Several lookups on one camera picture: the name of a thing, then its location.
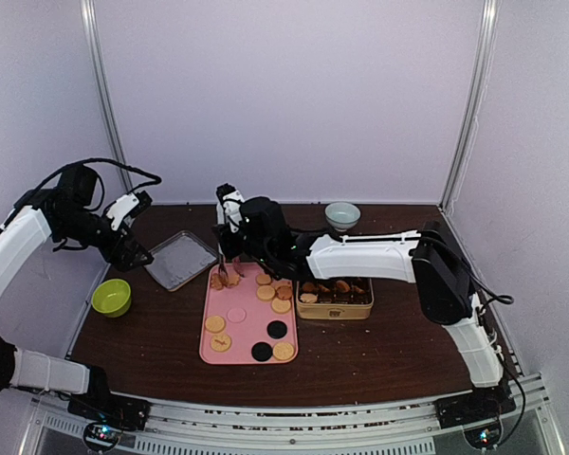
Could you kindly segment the silver metal tin lid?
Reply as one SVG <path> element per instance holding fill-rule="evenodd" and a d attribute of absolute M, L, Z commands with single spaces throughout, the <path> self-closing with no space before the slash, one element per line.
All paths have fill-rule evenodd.
<path fill-rule="evenodd" d="M 182 230 L 150 250 L 144 266 L 164 289 L 174 292 L 217 262 L 217 253 L 188 230 Z"/>

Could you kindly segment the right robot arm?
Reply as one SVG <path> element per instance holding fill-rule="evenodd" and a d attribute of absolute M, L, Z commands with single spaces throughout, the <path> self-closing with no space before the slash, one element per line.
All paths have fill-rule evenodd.
<path fill-rule="evenodd" d="M 246 255 L 271 277 L 297 282 L 368 278 L 415 285 L 423 315 L 445 328 L 468 368 L 476 390 L 468 411 L 484 419 L 503 404 L 505 361 L 479 296 L 486 287 L 446 227 L 430 222 L 395 234 L 338 235 L 295 229 L 279 203 L 247 199 L 230 184 L 219 186 L 216 197 L 213 231 L 229 261 Z"/>

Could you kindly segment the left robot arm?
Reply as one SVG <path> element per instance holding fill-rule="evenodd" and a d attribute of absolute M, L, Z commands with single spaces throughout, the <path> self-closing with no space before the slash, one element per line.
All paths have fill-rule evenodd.
<path fill-rule="evenodd" d="M 95 165 L 106 164 L 143 177 L 112 203 Z M 93 247 L 119 271 L 152 262 L 153 256 L 135 238 L 131 222 L 147 210 L 147 188 L 159 176 L 115 159 L 91 157 L 63 165 L 26 191 L 0 225 L 0 302 L 14 282 L 40 263 L 42 251 L 84 251 Z M 82 407 L 98 421 L 117 413 L 117 399 L 101 376 L 89 367 L 18 347 L 0 335 L 0 392 L 8 388 L 80 395 Z"/>

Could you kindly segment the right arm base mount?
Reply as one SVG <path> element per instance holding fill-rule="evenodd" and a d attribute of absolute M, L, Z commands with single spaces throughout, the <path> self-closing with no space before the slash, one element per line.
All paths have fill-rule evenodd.
<path fill-rule="evenodd" d="M 510 393 L 500 389 L 476 389 L 469 393 L 440 398 L 434 403 L 440 428 L 454 428 L 494 419 L 514 411 Z"/>

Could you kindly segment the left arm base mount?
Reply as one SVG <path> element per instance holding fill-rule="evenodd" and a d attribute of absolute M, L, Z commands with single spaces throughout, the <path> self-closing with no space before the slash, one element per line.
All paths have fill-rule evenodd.
<path fill-rule="evenodd" d="M 151 404 L 146 400 L 113 393 L 106 398 L 68 394 L 66 399 L 70 414 L 126 431 L 144 430 L 151 410 Z"/>

